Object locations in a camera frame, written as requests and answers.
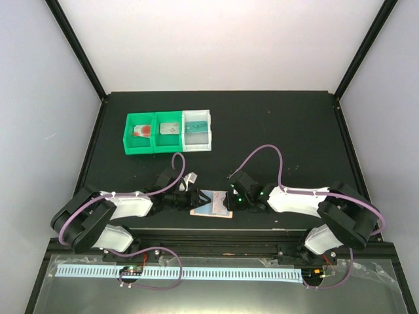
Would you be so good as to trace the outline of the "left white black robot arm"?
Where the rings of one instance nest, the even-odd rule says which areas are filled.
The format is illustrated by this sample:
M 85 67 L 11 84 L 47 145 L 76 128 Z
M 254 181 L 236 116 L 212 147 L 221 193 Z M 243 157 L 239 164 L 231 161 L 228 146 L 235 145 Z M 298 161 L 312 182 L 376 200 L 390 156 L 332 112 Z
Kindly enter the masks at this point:
M 75 253 L 111 249 L 126 261 L 133 261 L 140 254 L 140 244 L 128 227 L 111 222 L 151 217 L 165 209 L 191 211 L 210 204 L 212 199 L 194 187 L 195 180 L 195 173 L 179 178 L 174 169 L 168 168 L 144 191 L 115 193 L 87 186 L 53 216 L 50 227 L 60 243 Z

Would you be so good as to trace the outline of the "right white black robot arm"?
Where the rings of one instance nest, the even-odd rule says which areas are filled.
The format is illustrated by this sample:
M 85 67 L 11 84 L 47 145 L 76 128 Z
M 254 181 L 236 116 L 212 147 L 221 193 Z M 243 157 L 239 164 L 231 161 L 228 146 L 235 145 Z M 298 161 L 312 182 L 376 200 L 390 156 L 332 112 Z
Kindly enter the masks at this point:
M 262 185 L 238 170 L 228 177 L 232 192 L 223 205 L 232 211 L 294 213 L 320 218 L 297 248 L 299 259 L 314 263 L 323 253 L 341 246 L 362 250 L 384 217 L 369 201 L 344 183 L 317 189 Z

